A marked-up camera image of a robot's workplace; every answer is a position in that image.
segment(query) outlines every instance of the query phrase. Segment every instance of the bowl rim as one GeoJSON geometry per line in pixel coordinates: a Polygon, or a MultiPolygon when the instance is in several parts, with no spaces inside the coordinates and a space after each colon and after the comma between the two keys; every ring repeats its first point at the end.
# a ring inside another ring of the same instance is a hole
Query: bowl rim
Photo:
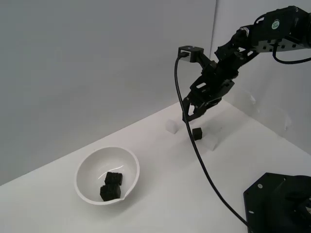
{"type": "Polygon", "coordinates": [[[138,162],[138,159],[137,157],[135,156],[135,154],[127,149],[127,148],[124,148],[124,147],[120,147],[120,146],[104,146],[104,147],[100,147],[99,149],[93,151],[91,154],[87,155],[79,164],[76,172],[75,172],[75,175],[74,175],[74,189],[76,190],[76,193],[78,194],[78,196],[86,201],[87,203],[90,203],[90,204],[93,204],[93,205],[109,205],[109,204],[113,204],[113,203],[116,203],[116,202],[119,202],[121,200],[124,200],[126,198],[126,196],[133,190],[133,188],[135,187],[137,181],[138,181],[138,177],[139,177],[139,173],[140,173],[140,166],[139,166],[139,162],[138,162]],[[136,171],[136,177],[134,179],[134,182],[133,184],[131,185],[131,187],[129,188],[129,190],[125,193],[124,197],[123,198],[119,198],[119,199],[114,199],[114,200],[110,200],[110,201],[93,201],[93,200],[90,200],[88,198],[86,198],[79,190],[78,188],[78,184],[77,184],[77,176],[78,176],[78,171],[82,165],[82,163],[88,158],[90,157],[92,154],[98,152],[99,150],[102,150],[102,149],[106,149],[106,148],[119,148],[119,149],[123,149],[125,151],[127,151],[128,153],[130,153],[132,155],[132,157],[134,158],[135,162],[136,162],[136,167],[137,167],[137,171],[136,171]]]}

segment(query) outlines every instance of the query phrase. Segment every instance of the black cube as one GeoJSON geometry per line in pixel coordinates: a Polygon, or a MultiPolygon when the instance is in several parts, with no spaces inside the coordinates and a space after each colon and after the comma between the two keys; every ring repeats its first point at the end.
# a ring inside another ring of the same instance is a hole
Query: black cube
{"type": "Polygon", "coordinates": [[[118,199],[121,196],[120,185],[118,184],[106,184],[101,187],[100,195],[103,201],[109,201],[113,199],[118,199]]]}
{"type": "Polygon", "coordinates": [[[116,173],[116,172],[107,172],[105,184],[118,184],[122,185],[122,173],[116,173]]]}
{"type": "Polygon", "coordinates": [[[202,129],[201,128],[192,129],[192,135],[195,141],[202,139],[202,135],[203,135],[202,129]]]}

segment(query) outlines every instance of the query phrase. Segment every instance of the white cube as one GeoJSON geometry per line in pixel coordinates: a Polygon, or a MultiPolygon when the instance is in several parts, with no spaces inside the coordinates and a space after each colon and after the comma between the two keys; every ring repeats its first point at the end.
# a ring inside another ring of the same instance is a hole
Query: white cube
{"type": "Polygon", "coordinates": [[[172,134],[175,134],[177,133],[178,131],[178,125],[175,121],[173,120],[167,120],[166,123],[165,123],[165,129],[172,133],[172,134]]]}
{"type": "Polygon", "coordinates": [[[202,144],[211,151],[214,151],[217,143],[218,138],[212,133],[206,133],[206,135],[202,138],[202,144]]]}

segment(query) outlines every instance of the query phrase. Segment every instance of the green label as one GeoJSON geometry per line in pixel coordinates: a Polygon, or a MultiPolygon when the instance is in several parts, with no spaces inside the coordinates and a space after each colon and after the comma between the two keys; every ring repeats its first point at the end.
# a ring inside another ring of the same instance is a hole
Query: green label
{"type": "Polygon", "coordinates": [[[272,29],[277,29],[280,26],[280,21],[276,19],[272,24],[272,29]]]}

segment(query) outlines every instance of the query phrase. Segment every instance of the white bowl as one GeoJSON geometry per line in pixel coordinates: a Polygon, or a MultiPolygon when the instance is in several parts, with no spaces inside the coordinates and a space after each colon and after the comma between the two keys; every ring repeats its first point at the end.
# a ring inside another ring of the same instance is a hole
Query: white bowl
{"type": "Polygon", "coordinates": [[[139,163],[136,156],[120,147],[101,148],[85,158],[75,174],[74,187],[83,200],[93,205],[109,205],[124,200],[132,191],[139,177],[139,163]],[[100,188],[105,184],[107,172],[123,174],[121,197],[103,201],[100,188]]]}

